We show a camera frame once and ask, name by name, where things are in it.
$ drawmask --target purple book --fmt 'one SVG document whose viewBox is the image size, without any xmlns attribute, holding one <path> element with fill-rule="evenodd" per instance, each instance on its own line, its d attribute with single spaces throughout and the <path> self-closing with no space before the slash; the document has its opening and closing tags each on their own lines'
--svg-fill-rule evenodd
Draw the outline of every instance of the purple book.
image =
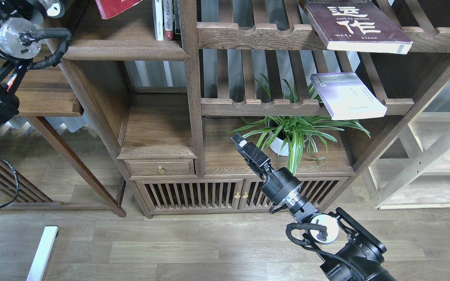
<svg viewBox="0 0 450 281">
<path fill-rule="evenodd" d="M 405 55 L 413 41 L 370 0 L 300 0 L 328 50 Z"/>
</svg>

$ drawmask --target spider plant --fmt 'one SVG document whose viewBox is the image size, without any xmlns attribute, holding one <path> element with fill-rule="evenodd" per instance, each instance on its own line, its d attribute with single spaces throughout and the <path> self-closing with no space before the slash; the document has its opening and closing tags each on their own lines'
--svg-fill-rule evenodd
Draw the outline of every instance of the spider plant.
<svg viewBox="0 0 450 281">
<path fill-rule="evenodd" d="M 263 79 L 266 81 L 266 85 L 264 85 L 259 80 L 255 79 L 259 85 L 265 90 L 265 92 L 271 97 L 270 82 L 268 78 L 261 74 Z M 282 93 L 284 98 L 289 99 L 291 103 L 298 102 L 298 95 L 296 94 L 296 89 L 291 87 L 289 82 L 286 79 L 282 79 L 284 83 L 286 83 L 289 94 Z M 321 99 L 316 93 L 315 87 L 310 84 L 309 86 L 309 96 L 314 99 L 319 100 L 321 103 Z M 263 119 L 254 122 L 248 122 L 243 117 L 242 120 L 247 124 L 246 126 L 237 128 L 229 133 L 237 133 L 242 132 L 244 130 L 250 130 L 255 128 L 254 130 L 243 135 L 244 138 L 250 137 L 251 135 L 260 135 L 257 146 L 263 150 L 269 147 L 276 137 L 280 137 L 280 139 L 284 138 L 282 142 L 282 148 L 286 145 L 289 148 L 289 155 L 287 158 L 286 167 L 288 170 L 295 174 L 298 166 L 300 165 L 300 161 L 302 159 L 303 150 L 307 149 L 307 154 L 312 160 L 322 160 L 324 161 L 316 167 L 320 167 L 323 165 L 327 157 L 329 156 L 329 151 L 327 148 L 327 141 L 337 142 L 337 139 L 332 135 L 326 133 L 327 130 L 336 130 L 343 131 L 344 128 L 354 128 L 357 130 L 363 131 L 368 137 L 370 137 L 370 133 L 366 130 L 358 120 L 344 120 L 344 121 L 333 121 L 330 116 L 265 116 Z M 313 158 L 313 153 L 318 153 L 319 149 L 316 144 L 316 139 L 320 139 L 320 141 L 325 146 L 325 157 L 321 158 Z"/>
</svg>

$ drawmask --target wooden floor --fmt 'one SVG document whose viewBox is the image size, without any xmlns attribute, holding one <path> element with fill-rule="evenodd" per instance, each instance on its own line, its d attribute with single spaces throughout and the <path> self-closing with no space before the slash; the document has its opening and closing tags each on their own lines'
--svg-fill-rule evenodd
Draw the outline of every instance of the wooden floor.
<svg viewBox="0 0 450 281">
<path fill-rule="evenodd" d="M 85 131 L 64 137 L 100 181 L 117 182 L 100 139 Z M 38 137 L 7 132 L 1 139 L 0 155 L 38 187 L 62 199 L 97 200 Z M 450 209 L 375 210 L 360 178 L 330 209 L 336 206 L 384 242 L 383 265 L 397 280 L 450 280 Z M 286 212 L 144 219 L 130 191 L 123 207 L 126 218 L 109 210 L 1 210 L 0 281 L 25 280 L 47 225 L 59 227 L 47 281 L 325 280 L 319 257 L 286 238 L 286 224 L 293 222 Z M 337 251 L 344 238 L 325 249 Z"/>
</svg>

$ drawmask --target slatted cabinet door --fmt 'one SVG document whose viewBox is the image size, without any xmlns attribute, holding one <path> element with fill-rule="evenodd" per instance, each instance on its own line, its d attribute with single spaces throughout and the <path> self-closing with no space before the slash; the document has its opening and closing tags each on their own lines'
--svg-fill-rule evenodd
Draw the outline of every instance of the slatted cabinet door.
<svg viewBox="0 0 450 281">
<path fill-rule="evenodd" d="M 347 179 L 347 177 L 299 178 L 302 182 L 300 194 L 318 207 L 323 205 L 326 199 L 330 199 Z M 244 180 L 239 210 L 268 210 L 272 206 L 272 202 L 261 192 L 263 184 L 264 181 L 261 180 Z"/>
<path fill-rule="evenodd" d="M 136 181 L 152 215 L 227 212 L 239 208 L 243 180 Z"/>
</svg>

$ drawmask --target red book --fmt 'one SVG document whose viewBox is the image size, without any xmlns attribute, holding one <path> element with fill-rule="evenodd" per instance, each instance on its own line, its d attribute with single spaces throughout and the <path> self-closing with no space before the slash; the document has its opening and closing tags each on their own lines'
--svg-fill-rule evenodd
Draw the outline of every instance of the red book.
<svg viewBox="0 0 450 281">
<path fill-rule="evenodd" d="M 141 0 L 95 0 L 98 10 L 104 20 L 113 18 L 118 14 L 126 11 L 134 5 L 141 2 Z"/>
<path fill-rule="evenodd" d="M 370 0 L 300 0 L 329 50 L 406 54 L 413 41 Z"/>
</svg>

